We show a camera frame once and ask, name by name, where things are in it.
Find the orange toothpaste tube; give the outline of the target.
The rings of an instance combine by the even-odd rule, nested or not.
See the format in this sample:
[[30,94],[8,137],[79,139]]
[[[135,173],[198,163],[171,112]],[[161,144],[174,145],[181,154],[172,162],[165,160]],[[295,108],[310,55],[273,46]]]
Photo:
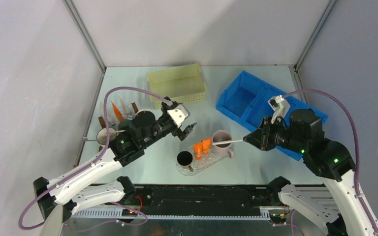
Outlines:
[[202,154],[208,155],[209,150],[212,145],[212,138],[206,138],[206,139],[201,140],[201,144],[202,144]]
[[193,148],[193,153],[194,153],[194,157],[195,157],[196,161],[200,161],[201,158],[202,158],[202,152],[203,152],[202,142],[194,144],[192,146],[192,148]]
[[111,105],[112,105],[112,109],[113,109],[113,112],[114,112],[115,117],[117,118],[117,120],[119,122],[121,122],[122,120],[124,120],[124,117],[122,116],[122,113],[120,112],[119,108],[113,102],[111,102]]

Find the brown mug black inside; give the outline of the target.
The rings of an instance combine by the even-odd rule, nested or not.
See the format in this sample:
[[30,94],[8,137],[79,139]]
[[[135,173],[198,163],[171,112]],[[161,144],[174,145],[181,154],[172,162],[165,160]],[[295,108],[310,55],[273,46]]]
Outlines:
[[193,172],[193,168],[191,166],[192,162],[193,155],[189,151],[181,151],[177,155],[177,163],[183,168],[189,169],[191,172]]

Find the clear textured plastic box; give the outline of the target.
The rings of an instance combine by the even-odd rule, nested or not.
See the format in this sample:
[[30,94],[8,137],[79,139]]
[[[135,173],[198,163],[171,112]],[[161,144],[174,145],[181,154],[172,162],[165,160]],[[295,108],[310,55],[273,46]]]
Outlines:
[[193,156],[195,163],[198,163],[202,159],[205,159],[209,155],[212,146],[212,138],[206,138],[201,140],[199,143],[192,145],[190,148],[193,151]]

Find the pink mug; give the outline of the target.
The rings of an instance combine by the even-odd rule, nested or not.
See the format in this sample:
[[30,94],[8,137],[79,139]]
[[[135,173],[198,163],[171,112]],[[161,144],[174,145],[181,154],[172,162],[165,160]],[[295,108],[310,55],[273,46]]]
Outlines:
[[217,142],[231,141],[232,136],[226,130],[218,130],[212,135],[212,152],[218,156],[226,156],[230,159],[235,157],[232,143],[216,144]]

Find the white toothpaste tube black cap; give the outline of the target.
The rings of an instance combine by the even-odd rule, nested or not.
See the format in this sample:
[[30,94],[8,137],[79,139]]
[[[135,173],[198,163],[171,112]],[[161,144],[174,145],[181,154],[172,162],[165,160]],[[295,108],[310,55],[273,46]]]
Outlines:
[[124,116],[129,117],[133,115],[133,110],[131,109],[131,107],[128,104],[126,104],[121,98],[120,98],[120,104],[124,112]]

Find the clear container with brown lid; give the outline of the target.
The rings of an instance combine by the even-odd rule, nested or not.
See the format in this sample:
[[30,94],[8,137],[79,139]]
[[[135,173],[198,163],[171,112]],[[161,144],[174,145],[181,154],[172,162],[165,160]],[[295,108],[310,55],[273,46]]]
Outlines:
[[139,109],[134,102],[128,105],[117,106],[112,101],[109,101],[107,106],[108,124],[114,127],[125,119],[134,119],[138,111]]

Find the white ribbed mug black rim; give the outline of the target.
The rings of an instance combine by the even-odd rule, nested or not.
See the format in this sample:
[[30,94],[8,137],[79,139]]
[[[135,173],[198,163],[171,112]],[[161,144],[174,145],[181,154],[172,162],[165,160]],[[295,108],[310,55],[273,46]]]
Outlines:
[[115,130],[114,128],[112,127],[109,127],[109,128],[102,128],[101,130],[98,131],[97,135],[96,135],[96,139],[98,139],[98,143],[102,146],[105,146],[106,143],[107,143],[107,137],[108,137],[108,134],[109,134],[109,140],[112,141],[114,140],[118,133],[106,133],[107,130]]

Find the light blue mug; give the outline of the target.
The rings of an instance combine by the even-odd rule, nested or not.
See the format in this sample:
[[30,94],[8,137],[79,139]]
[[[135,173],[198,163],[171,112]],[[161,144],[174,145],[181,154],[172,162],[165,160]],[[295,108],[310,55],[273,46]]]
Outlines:
[[151,112],[151,113],[154,113],[153,110],[145,108],[145,109],[139,110],[135,115],[137,115],[139,113],[142,113],[142,112]]

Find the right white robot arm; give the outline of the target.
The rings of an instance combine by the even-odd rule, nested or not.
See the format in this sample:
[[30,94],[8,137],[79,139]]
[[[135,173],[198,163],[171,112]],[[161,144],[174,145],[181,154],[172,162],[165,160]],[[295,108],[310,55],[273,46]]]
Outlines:
[[348,149],[325,138],[322,120],[311,109],[290,113],[289,126],[265,117],[243,140],[261,151],[277,147],[303,156],[306,167],[321,179],[338,208],[332,211],[301,193],[289,180],[277,177],[267,186],[267,201],[292,207],[328,236],[378,236],[378,220],[354,182],[357,166]]

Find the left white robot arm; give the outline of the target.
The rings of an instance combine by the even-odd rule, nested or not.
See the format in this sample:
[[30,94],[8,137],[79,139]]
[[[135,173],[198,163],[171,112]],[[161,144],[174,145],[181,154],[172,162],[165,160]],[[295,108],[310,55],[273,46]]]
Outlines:
[[134,119],[120,123],[114,139],[92,160],[58,178],[36,179],[33,187],[43,219],[47,219],[57,206],[62,206],[62,221],[65,222],[76,212],[96,205],[109,202],[132,204],[136,189],[128,177],[120,176],[99,186],[94,182],[142,157],[146,148],[168,134],[183,141],[196,125],[193,123],[181,129],[187,117],[188,113],[179,108],[166,110],[159,118],[149,111],[139,112]]

